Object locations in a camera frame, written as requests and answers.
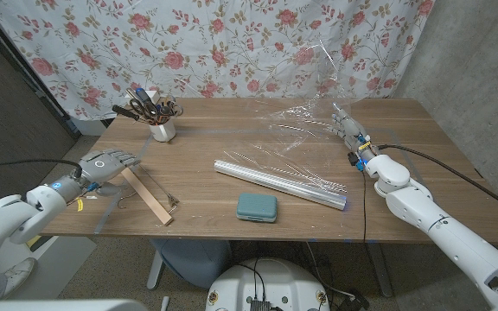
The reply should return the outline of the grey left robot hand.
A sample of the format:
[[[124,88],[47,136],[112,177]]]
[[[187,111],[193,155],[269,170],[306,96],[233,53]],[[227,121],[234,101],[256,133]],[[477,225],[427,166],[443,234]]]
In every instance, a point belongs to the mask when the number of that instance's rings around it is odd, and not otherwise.
[[[121,187],[110,183],[126,168],[135,166],[141,159],[121,149],[92,151],[80,158],[81,177],[86,182],[86,191],[109,197],[122,191]]]

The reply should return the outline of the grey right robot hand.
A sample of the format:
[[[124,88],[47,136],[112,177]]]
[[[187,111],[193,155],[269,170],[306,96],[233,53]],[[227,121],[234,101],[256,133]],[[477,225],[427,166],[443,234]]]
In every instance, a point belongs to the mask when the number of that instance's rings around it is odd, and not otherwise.
[[[332,114],[333,124],[329,126],[329,130],[339,136],[349,150],[362,161],[368,162],[376,157],[379,154],[378,149],[372,145],[370,136],[364,127],[350,117],[336,102],[332,106],[335,112]]]

